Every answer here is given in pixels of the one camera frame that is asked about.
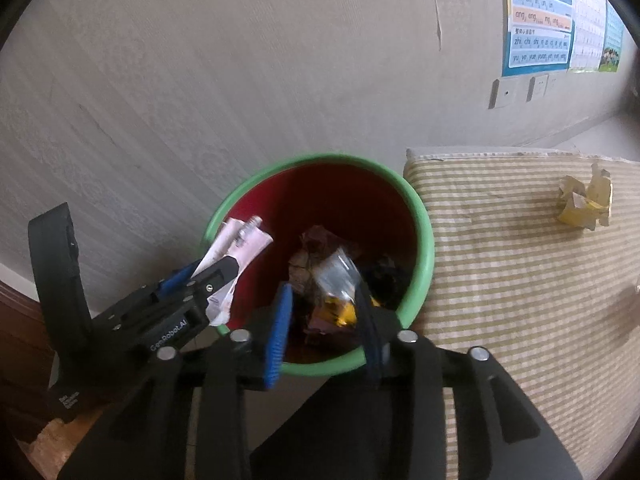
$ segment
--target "light switch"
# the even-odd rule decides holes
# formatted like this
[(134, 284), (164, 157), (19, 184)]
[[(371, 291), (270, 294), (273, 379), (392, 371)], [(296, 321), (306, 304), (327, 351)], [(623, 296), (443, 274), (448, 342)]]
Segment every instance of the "light switch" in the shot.
[(549, 74), (549, 81), (546, 83), (546, 92), (552, 92), (558, 82), (558, 74)]
[(502, 108), (512, 104), (516, 99), (516, 89), (518, 85), (518, 78), (507, 77), (496, 79), (494, 82), (494, 95), (493, 106), (489, 108)]
[(537, 75), (531, 78), (529, 83), (529, 95), (527, 101), (537, 101), (545, 96), (546, 82), (549, 80), (549, 74)]

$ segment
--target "trash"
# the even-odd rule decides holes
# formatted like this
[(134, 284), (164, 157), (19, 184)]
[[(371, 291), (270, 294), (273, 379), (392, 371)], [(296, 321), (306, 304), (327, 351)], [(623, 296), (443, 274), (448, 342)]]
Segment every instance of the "trash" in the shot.
[[(371, 298), (373, 306), (380, 304)], [(352, 300), (344, 300), (334, 296), (325, 296), (322, 303), (311, 313), (308, 331), (319, 330), (322, 333), (337, 332), (345, 327), (354, 328), (356, 325), (356, 308)]]
[(351, 258), (360, 255), (356, 244), (343, 240), (320, 225), (314, 225), (300, 237), (302, 248), (289, 259), (289, 283), (293, 291), (314, 301), (314, 281), (311, 269), (342, 247)]
[(229, 218), (192, 275), (196, 276), (227, 255), (238, 261), (238, 276), (207, 298), (206, 313), (212, 326), (229, 321), (238, 278), (256, 256), (273, 242), (271, 236), (259, 229), (261, 223), (258, 216), (252, 216), (248, 222)]
[(597, 162), (591, 165), (591, 172), (588, 187), (569, 175), (560, 181), (558, 203), (562, 212), (558, 220), (594, 231), (596, 223), (609, 225), (613, 188), (609, 172), (599, 168)]
[(343, 301), (353, 301), (361, 280), (358, 269), (343, 248), (315, 266), (312, 275), (324, 296)]
[(360, 274), (367, 283), (371, 295), (385, 308), (392, 310), (398, 308), (411, 283), (411, 273), (396, 265), (389, 256), (383, 256), (372, 264), (361, 266)]

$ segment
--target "yellow wrapper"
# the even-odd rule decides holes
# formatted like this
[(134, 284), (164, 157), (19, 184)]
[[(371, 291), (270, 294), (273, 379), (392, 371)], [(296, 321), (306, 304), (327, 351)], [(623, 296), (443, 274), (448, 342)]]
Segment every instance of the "yellow wrapper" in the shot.
[[(380, 306), (375, 298), (371, 298), (371, 304), (373, 306)], [(341, 300), (333, 296), (325, 296), (322, 305), (314, 309), (312, 318), (330, 323), (338, 328), (355, 326), (356, 309), (351, 301)]]
[(591, 172), (587, 187), (569, 175), (561, 180), (558, 202), (563, 209), (558, 220), (594, 231), (597, 223), (609, 225), (613, 186), (609, 172), (601, 170), (597, 162), (591, 165)]

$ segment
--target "beige striped fabric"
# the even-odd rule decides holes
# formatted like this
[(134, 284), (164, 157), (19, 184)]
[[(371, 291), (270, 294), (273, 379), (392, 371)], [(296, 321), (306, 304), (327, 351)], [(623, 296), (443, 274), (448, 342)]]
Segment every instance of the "beige striped fabric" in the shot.
[[(613, 182), (610, 227), (555, 220), (560, 179)], [(414, 328), (444, 348), (486, 346), (595, 480), (640, 415), (640, 163), (568, 153), (409, 160), (436, 241), (433, 282)], [(448, 478), (457, 477), (447, 400)]]

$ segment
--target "floor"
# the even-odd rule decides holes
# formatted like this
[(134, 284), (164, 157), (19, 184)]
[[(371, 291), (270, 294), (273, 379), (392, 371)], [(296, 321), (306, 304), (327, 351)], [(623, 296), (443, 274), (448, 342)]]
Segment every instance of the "floor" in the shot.
[(640, 161), (640, 121), (620, 114), (555, 146), (556, 150)]
[[(198, 334), (182, 351), (191, 351), (210, 346), (218, 339), (218, 330), (208, 327)], [(249, 450), (260, 446), (280, 425), (293, 415), (300, 406), (324, 384), (326, 378), (300, 378), (282, 376), (276, 387), (269, 392), (247, 391), (244, 395), (247, 444)], [(200, 388), (193, 393), (193, 405), (189, 421), (187, 440), (187, 462), (185, 480), (194, 479), (195, 443), (198, 427)]]

